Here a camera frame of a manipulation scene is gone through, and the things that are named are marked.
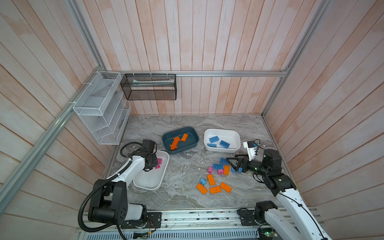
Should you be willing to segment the long orange lego stack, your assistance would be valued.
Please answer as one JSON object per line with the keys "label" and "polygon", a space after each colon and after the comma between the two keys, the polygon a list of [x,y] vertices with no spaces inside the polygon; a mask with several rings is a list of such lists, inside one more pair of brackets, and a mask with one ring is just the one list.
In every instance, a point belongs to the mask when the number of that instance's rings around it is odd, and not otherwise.
{"label": "long orange lego stack", "polygon": [[178,148],[178,144],[179,144],[179,141],[180,141],[180,140],[181,140],[181,139],[180,139],[179,136],[173,138],[173,142],[172,142],[172,144],[170,145],[170,149],[171,149],[171,151],[174,151],[174,150],[176,150],[176,149]]}

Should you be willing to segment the orange lego brick top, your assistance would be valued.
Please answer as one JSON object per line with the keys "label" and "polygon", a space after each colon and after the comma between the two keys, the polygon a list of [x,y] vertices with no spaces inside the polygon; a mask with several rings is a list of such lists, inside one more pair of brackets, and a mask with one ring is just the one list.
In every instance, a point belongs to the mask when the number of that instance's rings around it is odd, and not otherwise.
{"label": "orange lego brick top", "polygon": [[187,141],[187,139],[188,139],[188,134],[183,134],[183,136],[182,136],[182,138],[181,138],[181,141],[182,142],[186,142]]}

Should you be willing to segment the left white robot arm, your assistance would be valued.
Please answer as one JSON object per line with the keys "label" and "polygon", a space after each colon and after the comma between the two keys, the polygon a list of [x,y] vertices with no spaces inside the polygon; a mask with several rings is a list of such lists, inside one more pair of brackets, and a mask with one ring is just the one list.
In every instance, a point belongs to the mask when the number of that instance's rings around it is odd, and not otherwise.
{"label": "left white robot arm", "polygon": [[131,142],[125,144],[122,150],[131,145],[138,145],[139,148],[127,154],[120,151],[128,161],[107,179],[97,180],[83,204],[83,206],[89,205],[88,220],[104,224],[104,228],[120,226],[129,220],[139,220],[143,215],[142,205],[133,205],[133,209],[129,211],[127,191],[138,173],[149,172],[158,165],[157,144],[152,140],[143,140],[142,143]]}

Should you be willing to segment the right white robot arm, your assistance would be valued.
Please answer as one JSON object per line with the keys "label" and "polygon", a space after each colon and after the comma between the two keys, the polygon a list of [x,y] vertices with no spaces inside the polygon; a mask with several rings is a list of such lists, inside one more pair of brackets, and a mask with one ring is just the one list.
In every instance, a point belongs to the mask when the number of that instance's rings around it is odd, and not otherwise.
{"label": "right white robot arm", "polygon": [[262,161],[255,160],[256,147],[248,148],[247,155],[235,155],[226,161],[235,170],[251,172],[253,177],[261,177],[258,182],[264,184],[284,206],[294,221],[292,225],[281,214],[272,201],[258,202],[255,206],[255,221],[270,226],[283,240],[330,240],[331,237],[304,203],[296,185],[282,172],[282,157],[279,152],[266,149]]}

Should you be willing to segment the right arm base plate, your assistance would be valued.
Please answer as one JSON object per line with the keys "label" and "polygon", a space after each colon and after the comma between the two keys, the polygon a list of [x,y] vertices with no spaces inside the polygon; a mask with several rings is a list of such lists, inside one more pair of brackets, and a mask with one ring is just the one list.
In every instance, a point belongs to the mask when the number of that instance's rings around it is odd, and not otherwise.
{"label": "right arm base plate", "polygon": [[241,208],[237,210],[237,214],[240,217],[241,225],[245,227],[260,226],[255,219],[255,211],[247,208]]}

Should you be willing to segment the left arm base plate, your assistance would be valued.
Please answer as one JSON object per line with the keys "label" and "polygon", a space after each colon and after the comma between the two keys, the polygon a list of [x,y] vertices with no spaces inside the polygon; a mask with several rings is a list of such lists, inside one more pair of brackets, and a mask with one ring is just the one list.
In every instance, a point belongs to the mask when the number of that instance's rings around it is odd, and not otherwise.
{"label": "left arm base plate", "polygon": [[162,212],[147,212],[139,220],[129,220],[121,225],[122,229],[159,229],[162,223]]}

